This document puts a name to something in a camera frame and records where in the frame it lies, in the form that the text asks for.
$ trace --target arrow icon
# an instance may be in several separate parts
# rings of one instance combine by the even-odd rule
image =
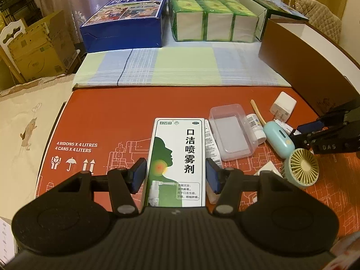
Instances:
[[[87,167],[88,163],[89,163],[88,160],[85,159],[85,160],[84,160],[84,166],[82,167],[82,170],[83,170],[83,171],[86,170],[86,167]]]
[[[91,174],[92,174],[92,175],[93,175],[92,170],[94,169],[94,164],[95,164],[95,160],[93,159],[93,160],[90,162],[90,171],[91,171]]]

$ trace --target umbrella icon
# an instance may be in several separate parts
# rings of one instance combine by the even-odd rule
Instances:
[[[76,164],[76,160],[73,159],[73,158],[69,158],[69,159],[66,161],[66,163],[69,163],[69,164],[70,164],[70,165],[69,165],[69,168],[67,169],[67,171],[70,171],[71,165],[72,165],[73,163]]]

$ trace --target plastic container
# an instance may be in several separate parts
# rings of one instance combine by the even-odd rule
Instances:
[[[246,117],[250,123],[250,127],[254,131],[254,134],[257,139],[258,144],[260,145],[260,144],[264,143],[266,141],[266,135],[264,133],[264,129],[262,128],[262,125],[261,125],[257,115],[249,114]]]
[[[239,104],[212,108],[209,123],[224,161],[250,156],[258,146],[254,131]]]

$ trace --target fan grille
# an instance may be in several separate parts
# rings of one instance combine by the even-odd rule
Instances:
[[[305,149],[296,149],[290,156],[291,175],[301,185],[311,186],[319,177],[319,164],[314,155]]]

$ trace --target pill bottle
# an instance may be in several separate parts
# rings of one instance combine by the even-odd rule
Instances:
[[[254,131],[254,134],[256,136],[256,139],[258,141],[259,144],[264,143],[266,140],[266,135],[263,131],[262,125],[259,121],[259,118],[257,117],[256,114],[249,114],[246,116],[250,126],[252,128],[252,130]]]

